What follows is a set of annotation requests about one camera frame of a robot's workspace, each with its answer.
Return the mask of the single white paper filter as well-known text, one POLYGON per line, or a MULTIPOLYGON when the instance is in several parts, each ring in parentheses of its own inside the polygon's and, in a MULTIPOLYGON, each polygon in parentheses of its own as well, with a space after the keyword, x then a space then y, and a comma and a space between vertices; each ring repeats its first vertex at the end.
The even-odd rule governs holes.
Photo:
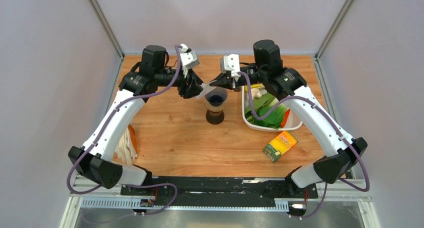
POLYGON ((204 97, 205 95, 207 95, 208 93, 212 92, 214 89, 216 89, 216 86, 211 86, 210 83, 202 83, 201 84, 202 87, 202 91, 195 96, 196 99, 201 99, 202 97, 204 97))

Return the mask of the blue glass cone dripper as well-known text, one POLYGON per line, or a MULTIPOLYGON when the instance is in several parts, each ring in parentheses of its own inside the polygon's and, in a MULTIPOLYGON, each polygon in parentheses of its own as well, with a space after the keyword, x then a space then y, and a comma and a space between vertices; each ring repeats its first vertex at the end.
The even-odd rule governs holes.
POLYGON ((225 88, 216 87, 205 96, 206 101, 213 107, 222 105, 228 98, 228 92, 225 88))

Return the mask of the brown glass coffee carafe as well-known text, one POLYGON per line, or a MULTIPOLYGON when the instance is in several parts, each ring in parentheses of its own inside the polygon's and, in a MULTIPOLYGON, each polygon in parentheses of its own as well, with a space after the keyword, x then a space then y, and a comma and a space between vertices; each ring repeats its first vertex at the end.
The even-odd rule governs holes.
POLYGON ((218 125, 223 122, 225 119, 225 114, 223 111, 210 111, 208 110, 205 114, 206 121, 212 125, 218 125))

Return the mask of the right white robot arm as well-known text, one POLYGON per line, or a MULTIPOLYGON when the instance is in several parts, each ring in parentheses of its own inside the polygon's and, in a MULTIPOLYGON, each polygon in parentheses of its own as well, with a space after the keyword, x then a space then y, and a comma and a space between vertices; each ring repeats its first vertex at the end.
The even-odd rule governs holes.
POLYGON ((361 158, 368 144, 364 138, 354 138, 329 115, 314 96, 306 80, 294 68, 285 67, 280 48, 273 40, 263 39, 253 44, 254 63, 241 66, 239 55, 224 55, 220 59, 220 75, 210 82, 212 87, 237 90, 263 84, 265 90, 287 106, 318 141, 324 156, 312 164, 293 170, 286 179, 286 193, 300 196, 307 186, 341 180, 366 192, 370 180, 361 158))

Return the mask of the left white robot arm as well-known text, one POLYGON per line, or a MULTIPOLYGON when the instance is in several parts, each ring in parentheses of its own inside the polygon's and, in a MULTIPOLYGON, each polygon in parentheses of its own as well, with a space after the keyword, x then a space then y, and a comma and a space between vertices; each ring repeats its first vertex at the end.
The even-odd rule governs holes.
POLYGON ((116 147, 133 117, 148 99, 176 87, 178 94, 189 99, 202 91, 202 80, 193 71, 200 64, 194 50, 185 44, 175 45, 176 68, 168 65, 169 53, 160 45, 148 45, 141 60, 123 76, 115 99, 106 115, 81 147, 72 146, 68 157, 73 166, 67 176, 67 187, 78 194, 71 185, 74 172, 94 182, 97 186, 111 189, 115 185, 132 186, 140 195, 153 189, 152 173, 147 169, 113 162, 116 147))

